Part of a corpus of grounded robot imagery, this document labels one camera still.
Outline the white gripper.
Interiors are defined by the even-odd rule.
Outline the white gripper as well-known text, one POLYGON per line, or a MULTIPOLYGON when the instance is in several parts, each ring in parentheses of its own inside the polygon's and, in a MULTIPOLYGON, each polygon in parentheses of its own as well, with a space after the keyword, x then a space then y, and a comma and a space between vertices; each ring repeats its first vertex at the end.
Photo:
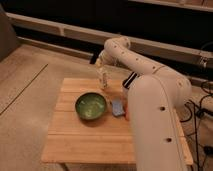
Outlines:
POLYGON ((105 83, 105 70, 104 70, 104 66, 107 64, 107 55, 104 53, 101 53, 96 62, 96 68, 98 70, 98 78, 101 84, 105 83))

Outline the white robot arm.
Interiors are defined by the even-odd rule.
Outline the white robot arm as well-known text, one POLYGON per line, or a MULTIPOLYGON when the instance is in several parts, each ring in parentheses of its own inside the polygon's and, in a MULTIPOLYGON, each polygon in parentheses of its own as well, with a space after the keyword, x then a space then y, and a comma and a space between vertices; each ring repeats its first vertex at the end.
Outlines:
POLYGON ((191 82, 178 71, 132 51, 130 46, 126 37, 110 38, 97 62, 110 65, 118 60, 138 75, 127 90, 137 171, 188 171, 175 109, 189 99, 191 82))

